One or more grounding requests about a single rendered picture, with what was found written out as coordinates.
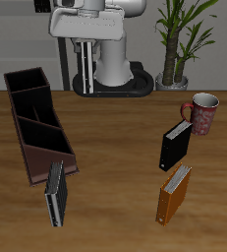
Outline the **dark brown desk caddy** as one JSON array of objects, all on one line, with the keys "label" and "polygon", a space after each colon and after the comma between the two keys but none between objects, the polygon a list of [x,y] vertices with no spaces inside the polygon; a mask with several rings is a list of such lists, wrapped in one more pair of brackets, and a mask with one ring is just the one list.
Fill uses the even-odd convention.
[{"label": "dark brown desk caddy", "polygon": [[66,175],[79,172],[76,156],[55,112],[49,82],[41,68],[4,75],[29,186],[47,181],[52,162],[64,162]]}]

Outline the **small dark wall panel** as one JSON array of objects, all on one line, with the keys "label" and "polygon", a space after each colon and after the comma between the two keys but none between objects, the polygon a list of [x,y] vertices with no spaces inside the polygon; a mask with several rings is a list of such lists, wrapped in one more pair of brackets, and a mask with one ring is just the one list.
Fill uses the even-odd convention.
[{"label": "small dark wall panel", "polygon": [[34,10],[36,13],[50,13],[50,0],[33,0]]}]

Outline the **red patterned mug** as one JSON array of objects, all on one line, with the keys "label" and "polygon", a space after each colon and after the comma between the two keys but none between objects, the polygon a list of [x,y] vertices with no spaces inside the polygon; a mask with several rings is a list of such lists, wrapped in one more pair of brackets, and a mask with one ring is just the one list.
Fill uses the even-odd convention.
[{"label": "red patterned mug", "polygon": [[193,124],[192,133],[197,136],[204,136],[210,129],[218,105],[219,100],[215,95],[199,93],[193,96],[191,103],[184,103],[180,112],[182,118],[188,120],[184,115],[184,110],[189,107],[191,118],[188,121]]}]

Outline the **flat black base plate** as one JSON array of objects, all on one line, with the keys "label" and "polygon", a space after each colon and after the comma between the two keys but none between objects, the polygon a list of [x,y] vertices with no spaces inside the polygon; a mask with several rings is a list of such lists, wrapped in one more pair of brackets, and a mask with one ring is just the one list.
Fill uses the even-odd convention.
[{"label": "flat black base plate", "polygon": [[93,81],[93,94],[84,93],[82,73],[79,72],[73,79],[73,90],[77,95],[83,97],[142,97],[149,95],[154,88],[153,78],[143,69],[139,61],[130,62],[134,77],[125,85],[120,87],[107,87]]}]

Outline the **black white striped book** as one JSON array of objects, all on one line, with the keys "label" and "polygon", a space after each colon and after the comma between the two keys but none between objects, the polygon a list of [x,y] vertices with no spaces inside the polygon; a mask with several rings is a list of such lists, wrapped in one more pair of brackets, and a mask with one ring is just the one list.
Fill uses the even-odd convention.
[{"label": "black white striped book", "polygon": [[52,162],[44,191],[52,226],[62,226],[67,203],[67,184],[63,162]]}]

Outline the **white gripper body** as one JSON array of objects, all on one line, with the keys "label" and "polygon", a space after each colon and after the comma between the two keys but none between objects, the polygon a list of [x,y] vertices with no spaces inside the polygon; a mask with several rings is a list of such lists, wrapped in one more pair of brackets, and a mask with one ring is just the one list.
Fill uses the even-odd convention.
[{"label": "white gripper body", "polygon": [[82,17],[73,8],[55,8],[50,15],[49,33],[54,37],[113,39],[123,36],[125,13],[121,9],[105,9],[95,17]]}]

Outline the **orange book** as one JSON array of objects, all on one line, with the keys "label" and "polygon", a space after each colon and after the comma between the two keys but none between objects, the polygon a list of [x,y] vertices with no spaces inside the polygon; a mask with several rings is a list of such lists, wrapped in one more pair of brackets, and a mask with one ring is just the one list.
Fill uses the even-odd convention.
[{"label": "orange book", "polygon": [[185,200],[192,169],[182,163],[160,187],[156,221],[166,226]]}]

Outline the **green pot plant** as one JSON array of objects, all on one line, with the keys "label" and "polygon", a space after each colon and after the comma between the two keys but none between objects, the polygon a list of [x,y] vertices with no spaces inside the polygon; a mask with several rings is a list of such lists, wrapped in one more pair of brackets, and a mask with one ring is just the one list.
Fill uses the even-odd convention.
[{"label": "green pot plant", "polygon": [[159,9],[162,19],[156,22],[155,29],[157,30],[158,24],[165,28],[160,34],[166,51],[163,72],[155,78],[155,88],[158,91],[185,91],[189,84],[188,78],[183,75],[186,62],[198,59],[195,53],[214,43],[214,40],[208,40],[212,28],[197,37],[202,21],[191,28],[189,23],[218,0],[206,0],[201,4],[199,1],[186,10],[185,0],[166,0],[166,12]]}]

